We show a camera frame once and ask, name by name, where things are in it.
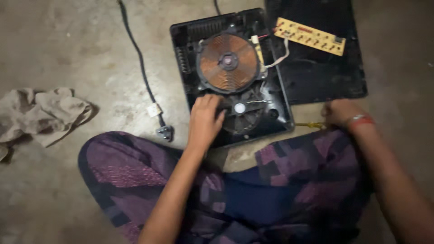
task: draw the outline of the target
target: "screwdriver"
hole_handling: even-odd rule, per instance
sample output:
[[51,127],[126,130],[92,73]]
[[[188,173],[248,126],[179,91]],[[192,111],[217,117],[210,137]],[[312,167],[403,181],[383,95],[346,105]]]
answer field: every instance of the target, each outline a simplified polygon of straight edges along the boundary
[[309,128],[325,129],[326,125],[322,122],[296,123],[296,126],[307,126]]

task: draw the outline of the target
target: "person's left hand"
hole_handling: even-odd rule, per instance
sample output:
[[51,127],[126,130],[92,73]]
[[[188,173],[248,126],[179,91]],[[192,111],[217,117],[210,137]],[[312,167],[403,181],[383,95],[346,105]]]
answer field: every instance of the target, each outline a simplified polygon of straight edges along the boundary
[[221,130],[224,111],[216,118],[216,109],[223,100],[222,96],[206,94],[198,97],[191,109],[187,147],[203,150],[209,149],[211,143]]

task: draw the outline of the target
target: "hand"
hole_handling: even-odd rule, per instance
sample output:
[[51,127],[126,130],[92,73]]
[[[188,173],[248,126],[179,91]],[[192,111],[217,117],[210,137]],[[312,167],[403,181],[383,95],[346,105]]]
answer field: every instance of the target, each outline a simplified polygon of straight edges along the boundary
[[187,147],[204,152],[209,149],[223,124],[224,111],[216,119],[216,109],[222,99],[211,94],[196,99],[191,109]]
[[351,118],[360,114],[368,114],[361,107],[348,99],[337,99],[326,102],[321,111],[328,124],[347,128],[347,123]]

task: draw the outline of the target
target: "white wire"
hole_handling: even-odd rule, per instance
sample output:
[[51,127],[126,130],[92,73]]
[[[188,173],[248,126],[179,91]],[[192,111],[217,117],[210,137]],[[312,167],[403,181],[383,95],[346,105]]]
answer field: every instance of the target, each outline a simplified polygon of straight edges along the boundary
[[265,66],[265,68],[271,68],[274,67],[276,65],[278,65],[280,62],[282,62],[285,58],[287,58],[289,56],[289,47],[288,47],[288,34],[285,34],[285,40],[283,41],[283,43],[285,44],[285,48],[286,48],[286,53],[285,56],[280,57],[278,60],[276,60],[274,63]]

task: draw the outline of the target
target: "copper coil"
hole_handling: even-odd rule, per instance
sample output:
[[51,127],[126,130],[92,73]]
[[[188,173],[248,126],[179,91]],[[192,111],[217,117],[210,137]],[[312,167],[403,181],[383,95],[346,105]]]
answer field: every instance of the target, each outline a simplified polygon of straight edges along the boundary
[[[233,52],[238,57],[234,70],[224,70],[219,66],[220,57]],[[209,84],[222,90],[240,89],[250,83],[257,72],[255,49],[241,37],[222,34],[214,37],[201,54],[200,68]]]

